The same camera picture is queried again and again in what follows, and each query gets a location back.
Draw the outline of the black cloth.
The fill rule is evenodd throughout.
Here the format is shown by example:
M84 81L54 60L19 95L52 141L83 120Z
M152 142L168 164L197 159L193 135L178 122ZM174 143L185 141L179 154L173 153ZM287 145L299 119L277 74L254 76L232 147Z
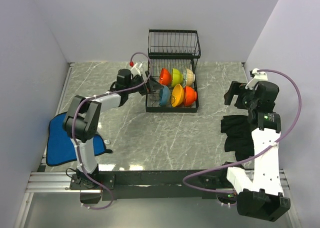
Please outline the black cloth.
M224 143L225 152L234 151L236 161L254 156L254 142L247 116L223 116L223 119L220 121L220 131L227 135Z

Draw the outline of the aluminium frame rail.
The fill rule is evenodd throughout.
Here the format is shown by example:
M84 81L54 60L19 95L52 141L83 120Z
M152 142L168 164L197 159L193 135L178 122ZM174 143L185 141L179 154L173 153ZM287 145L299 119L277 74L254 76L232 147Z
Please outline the aluminium frame rail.
M70 189L71 178L63 172L32 172L30 174L26 193L65 193L77 192Z

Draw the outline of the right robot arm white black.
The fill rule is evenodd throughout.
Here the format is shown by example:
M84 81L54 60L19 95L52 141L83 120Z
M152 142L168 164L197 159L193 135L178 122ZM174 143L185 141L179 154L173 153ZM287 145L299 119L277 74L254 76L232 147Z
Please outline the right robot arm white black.
M240 215L267 221L276 221L291 207L291 200L284 197L279 172L279 143L281 117L274 112L278 85L258 81L251 87L233 81L224 95L225 105L237 96L235 106L248 111L252 126L254 146L254 173L250 179L240 167L229 167L219 174L220 184L233 185L237 192L236 207Z

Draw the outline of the black base beam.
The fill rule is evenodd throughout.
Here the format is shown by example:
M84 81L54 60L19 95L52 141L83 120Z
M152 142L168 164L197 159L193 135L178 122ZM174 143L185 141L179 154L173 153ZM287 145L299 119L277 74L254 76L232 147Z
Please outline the black base beam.
M200 170L140 170L140 171L100 171L97 180L109 188L114 199L130 198L189 198L201 197L215 199L217 193L205 192L187 187L183 178ZM73 174L71 190L102 191L98 185L89 181L85 184L83 175ZM188 179L197 187L217 190L232 190L226 178L226 171L213 171Z

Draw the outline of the yellow-orange bowl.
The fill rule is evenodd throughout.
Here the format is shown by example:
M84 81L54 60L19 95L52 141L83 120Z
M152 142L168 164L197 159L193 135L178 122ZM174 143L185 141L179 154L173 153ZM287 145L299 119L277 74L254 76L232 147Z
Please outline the yellow-orange bowl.
M171 94L171 105L173 107L177 107L184 102L185 99L185 91L181 84L175 85Z

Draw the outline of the red-orange bowl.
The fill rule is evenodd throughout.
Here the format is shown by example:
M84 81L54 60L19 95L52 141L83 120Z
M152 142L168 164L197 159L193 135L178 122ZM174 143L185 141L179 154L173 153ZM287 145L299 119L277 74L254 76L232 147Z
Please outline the red-orange bowl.
M159 83L162 85L169 86L172 82L171 73L166 68L162 68L159 75Z
M191 86L184 87L184 102L185 106L190 106L197 99L197 92Z

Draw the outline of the blue bowl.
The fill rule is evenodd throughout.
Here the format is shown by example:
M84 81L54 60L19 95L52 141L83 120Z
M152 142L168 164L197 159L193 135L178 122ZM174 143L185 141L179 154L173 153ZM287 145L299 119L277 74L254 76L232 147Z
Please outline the blue bowl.
M159 105L166 106L171 97L171 92L168 86L163 85L162 89L159 91Z

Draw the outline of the lime green bowl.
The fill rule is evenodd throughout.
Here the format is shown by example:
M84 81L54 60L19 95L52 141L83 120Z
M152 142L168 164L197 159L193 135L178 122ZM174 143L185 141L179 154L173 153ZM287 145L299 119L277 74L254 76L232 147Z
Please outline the lime green bowl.
M183 75L180 70L173 68L171 72L171 86L175 87L177 84L181 84L183 82Z

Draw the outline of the blue cloth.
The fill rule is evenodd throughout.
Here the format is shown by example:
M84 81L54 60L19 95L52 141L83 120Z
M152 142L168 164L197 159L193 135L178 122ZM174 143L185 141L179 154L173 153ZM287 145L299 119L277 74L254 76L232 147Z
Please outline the blue cloth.
M66 112L58 114L50 121L48 126L46 164L51 167L77 161L73 140L71 140L63 130L65 116ZM104 153L113 153L112 150L106 148L104 140L99 134L93 137L92 145L95 156Z

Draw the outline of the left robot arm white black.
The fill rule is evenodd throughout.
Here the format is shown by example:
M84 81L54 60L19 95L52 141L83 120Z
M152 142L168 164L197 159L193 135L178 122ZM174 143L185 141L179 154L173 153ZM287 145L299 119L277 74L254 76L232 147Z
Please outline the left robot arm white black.
M77 160L76 173L89 189L100 182L98 163L94 153L93 139L97 133L101 112L118 108L125 104L131 93L142 96L161 90L163 85L146 71L133 75L129 69L120 69L110 90L94 97L74 96L64 118L62 128L71 139Z

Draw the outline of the patterned white teal bowl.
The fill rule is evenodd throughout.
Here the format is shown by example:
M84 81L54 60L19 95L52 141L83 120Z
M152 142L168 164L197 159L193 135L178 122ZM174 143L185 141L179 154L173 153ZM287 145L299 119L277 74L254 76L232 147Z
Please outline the patterned white teal bowl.
M185 68L182 75L183 86L191 86L195 82L196 76L191 69Z

